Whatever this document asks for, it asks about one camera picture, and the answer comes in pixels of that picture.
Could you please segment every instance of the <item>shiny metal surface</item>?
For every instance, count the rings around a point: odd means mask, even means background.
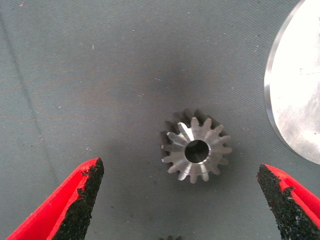
[[[280,139],[320,164],[320,1],[301,1],[282,25],[269,55],[264,91]]]
[[[190,176],[192,184],[196,183],[198,176],[201,176],[204,181],[208,181],[209,172],[219,175],[218,165],[228,164],[228,160],[223,158],[223,154],[232,151],[230,147],[224,147],[230,136],[219,136],[223,126],[218,125],[211,129],[211,118],[207,118],[200,126],[196,117],[192,117],[190,128],[183,122],[179,122],[177,126],[179,134],[167,133],[172,144],[165,144],[161,147],[163,150],[170,152],[169,156],[162,159],[164,163],[172,163],[168,172],[172,174],[179,171],[178,179],[180,181]],[[189,153],[189,149],[194,147],[194,154]]]

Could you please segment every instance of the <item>metal gear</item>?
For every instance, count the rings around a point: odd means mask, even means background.
[[[224,146],[230,136],[220,136],[223,126],[218,125],[212,129],[212,119],[209,117],[200,126],[199,120],[192,117],[190,127],[178,122],[177,128],[179,134],[166,134],[171,144],[161,146],[164,151],[169,152],[162,162],[172,163],[168,172],[172,174],[179,171],[180,181],[190,176],[192,184],[196,183],[198,176],[201,176],[203,181],[208,181],[209,172],[219,175],[218,165],[228,164],[223,155],[232,152],[230,147]]]

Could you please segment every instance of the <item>gray mat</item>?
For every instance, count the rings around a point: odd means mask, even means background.
[[[0,238],[99,156],[87,239],[280,239],[260,163],[320,196],[320,166],[281,143],[264,105],[268,54],[297,2],[2,1]],[[159,132],[185,108],[232,137],[209,182],[179,182],[161,162]]]

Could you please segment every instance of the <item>metal plate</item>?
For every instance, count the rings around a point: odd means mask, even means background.
[[[320,164],[320,1],[303,0],[269,55],[264,90],[273,128],[293,151]]]

